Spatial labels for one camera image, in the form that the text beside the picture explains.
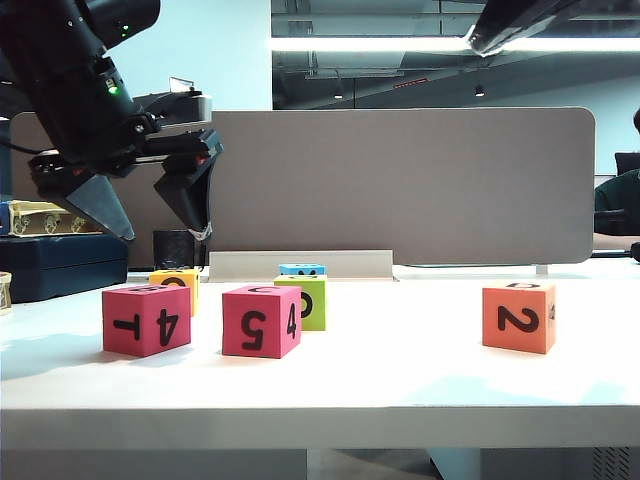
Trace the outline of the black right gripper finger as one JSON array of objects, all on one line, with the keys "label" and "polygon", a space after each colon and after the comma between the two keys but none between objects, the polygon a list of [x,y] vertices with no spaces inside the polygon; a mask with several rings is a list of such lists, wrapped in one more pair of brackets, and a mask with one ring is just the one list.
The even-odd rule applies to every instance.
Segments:
[{"label": "black right gripper finger", "polygon": [[544,22],[545,2],[534,0],[487,1],[468,34],[471,48],[499,48]]},{"label": "black right gripper finger", "polygon": [[490,55],[506,43],[544,30],[569,15],[572,1],[491,0],[479,16],[479,54]]}]

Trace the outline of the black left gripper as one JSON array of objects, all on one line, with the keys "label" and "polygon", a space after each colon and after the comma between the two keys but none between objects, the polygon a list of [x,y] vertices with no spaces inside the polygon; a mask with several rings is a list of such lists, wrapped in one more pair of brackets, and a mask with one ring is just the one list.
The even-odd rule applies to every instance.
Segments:
[{"label": "black left gripper", "polygon": [[223,152],[218,132],[208,123],[132,124],[123,146],[109,134],[96,139],[84,153],[41,151],[28,162],[42,197],[65,197],[86,219],[125,241],[135,239],[130,220],[111,185],[142,166],[159,164],[161,178],[154,189],[197,241],[213,232],[210,213],[211,177]]}]

